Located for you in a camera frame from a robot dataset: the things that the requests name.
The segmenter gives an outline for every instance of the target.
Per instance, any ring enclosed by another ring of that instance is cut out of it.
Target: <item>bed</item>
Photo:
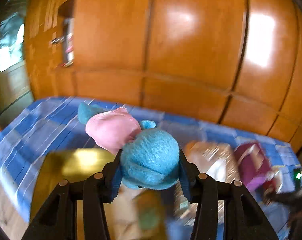
[[[153,120],[176,138],[180,147],[191,140],[228,143],[232,148],[257,140],[266,151],[273,166],[283,173],[281,192],[294,190],[292,171],[300,163],[290,144],[279,140],[196,120],[185,116],[144,109],[119,103],[97,101],[89,98],[50,97],[35,101],[0,133],[0,182],[18,212],[29,222],[33,191],[41,165],[50,151],[75,148],[93,148],[95,142],[77,120],[81,102],[99,105],[106,110],[120,106],[138,121]],[[285,223],[288,210],[281,204],[265,206],[259,192],[253,193],[280,239],[287,234]],[[218,239],[223,233],[219,227]]]

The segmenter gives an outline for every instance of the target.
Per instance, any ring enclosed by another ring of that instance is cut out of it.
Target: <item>pink hat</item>
[[[98,146],[116,155],[126,143],[134,140],[141,127],[126,108],[120,107],[91,117],[85,131]]]

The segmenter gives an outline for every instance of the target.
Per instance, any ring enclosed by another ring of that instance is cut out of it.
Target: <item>blue plush toy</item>
[[[130,188],[166,189],[178,179],[179,146],[149,120],[138,123],[126,108],[104,111],[81,103],[78,119],[96,144],[116,155],[122,149],[123,183]]]

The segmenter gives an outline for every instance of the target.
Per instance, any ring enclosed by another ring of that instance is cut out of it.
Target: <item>wooden cabinet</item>
[[[292,0],[31,0],[36,98],[82,96],[302,141],[302,13]],[[62,62],[61,15],[74,22]]]

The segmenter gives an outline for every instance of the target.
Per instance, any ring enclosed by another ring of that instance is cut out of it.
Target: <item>yellow object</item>
[[[49,153],[39,171],[31,202],[30,221],[62,179],[70,182],[85,180],[96,172],[101,172],[106,163],[115,156],[101,148],[66,150]],[[78,240],[84,239],[82,201],[77,202]],[[104,204],[111,239],[114,238],[111,205]]]

